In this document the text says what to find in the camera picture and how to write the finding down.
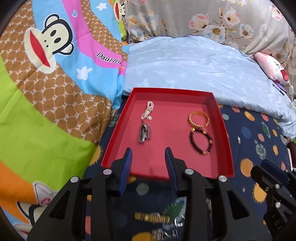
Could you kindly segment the navy planet print bedsheet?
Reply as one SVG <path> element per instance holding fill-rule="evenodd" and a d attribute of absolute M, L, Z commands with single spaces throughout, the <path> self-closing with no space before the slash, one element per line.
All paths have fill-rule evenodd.
<path fill-rule="evenodd" d="M 154 103 L 152 120 L 148 122 L 151 138 L 144 143 L 138 141 L 140 116 L 147 99 L 134 97 L 131 102 L 123 101 L 99 144 L 98 157 L 90 162 L 85 173 L 85 178 L 98 173 L 110 141 L 115 144 L 107 164 L 121 158 L 126 148 L 132 149 L 132 181 L 122 197 L 112 199 L 118 239 L 146 240 L 155 229 L 171 233 L 175 228 L 173 222 L 163 225 L 138 221 L 134 218 L 137 211 L 157 212 L 171 220 L 185 213 L 186 199 L 175 196 L 169 184 L 165 164 L 167 147 L 176 158 L 203 176 L 230 178 L 259 219 L 263 219 L 266 194 L 251 178 L 250 171 L 263 160 L 269 160 L 281 170 L 291 168 L 286 124 L 259 109 L 229 103 L 215 105 L 208 98 L 194 101 L 181 96 L 151 95 L 148 100 Z M 210 118 L 205 130 L 213 139 L 213 148 L 208 155 L 199 154 L 190 143 L 188 117 L 193 111 L 203 111 Z"/>

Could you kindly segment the pink cartoon plush pillow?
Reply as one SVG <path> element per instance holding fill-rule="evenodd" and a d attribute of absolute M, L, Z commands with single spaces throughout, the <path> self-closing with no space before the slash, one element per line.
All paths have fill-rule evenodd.
<path fill-rule="evenodd" d="M 257 52 L 254 54 L 254 58 L 269 79 L 282 86 L 290 86 L 288 74 L 274 57 Z"/>

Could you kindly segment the silver flower earring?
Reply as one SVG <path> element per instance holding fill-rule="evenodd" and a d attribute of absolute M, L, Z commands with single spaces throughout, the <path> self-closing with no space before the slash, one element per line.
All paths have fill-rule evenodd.
<path fill-rule="evenodd" d="M 171 238 L 171 236 L 161 228 L 152 230 L 152 238 L 155 241 L 164 241 Z"/>

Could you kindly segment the light blue pillow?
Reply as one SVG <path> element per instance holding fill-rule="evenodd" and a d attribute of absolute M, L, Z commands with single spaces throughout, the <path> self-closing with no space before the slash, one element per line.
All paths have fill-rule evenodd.
<path fill-rule="evenodd" d="M 295 138 L 288 97 L 240 50 L 205 37 L 154 37 L 129 47 L 123 94 L 135 87 L 211 92 L 217 103 L 267 114 Z"/>

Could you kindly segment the colourful monkey cartoon quilt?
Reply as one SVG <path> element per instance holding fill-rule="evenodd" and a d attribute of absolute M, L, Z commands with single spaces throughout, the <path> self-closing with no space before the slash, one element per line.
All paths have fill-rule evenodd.
<path fill-rule="evenodd" d="M 1 1 L 1 209 L 21 240 L 121 104 L 121 1 Z"/>

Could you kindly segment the red cardboard tray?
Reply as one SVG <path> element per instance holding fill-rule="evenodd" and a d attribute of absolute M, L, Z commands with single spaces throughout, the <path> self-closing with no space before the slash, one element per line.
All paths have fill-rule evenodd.
<path fill-rule="evenodd" d="M 199 154 L 191 145 L 188 116 L 193 111 L 208 114 L 204 130 L 212 137 L 209 154 Z M 165 149 L 184 160 L 187 167 L 201 175 L 216 178 L 234 176 L 232 154 L 226 128 L 215 97 L 211 92 L 134 88 L 115 126 L 101 165 L 109 168 L 132 149 L 131 174 L 167 180 Z"/>

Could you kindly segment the grey floral duvet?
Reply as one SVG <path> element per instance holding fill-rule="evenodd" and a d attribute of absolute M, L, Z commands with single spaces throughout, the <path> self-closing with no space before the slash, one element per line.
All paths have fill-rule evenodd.
<path fill-rule="evenodd" d="M 252 57 L 262 52 L 286 66 L 295 34 L 271 1 L 125 1 L 129 41 L 202 36 Z"/>

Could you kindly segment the gold chain bangle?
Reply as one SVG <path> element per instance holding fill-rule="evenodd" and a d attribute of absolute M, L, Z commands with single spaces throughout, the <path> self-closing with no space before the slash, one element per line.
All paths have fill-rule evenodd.
<path fill-rule="evenodd" d="M 203 128 L 209 125 L 210 118 L 205 112 L 197 110 L 189 114 L 188 122 L 193 128 Z"/>

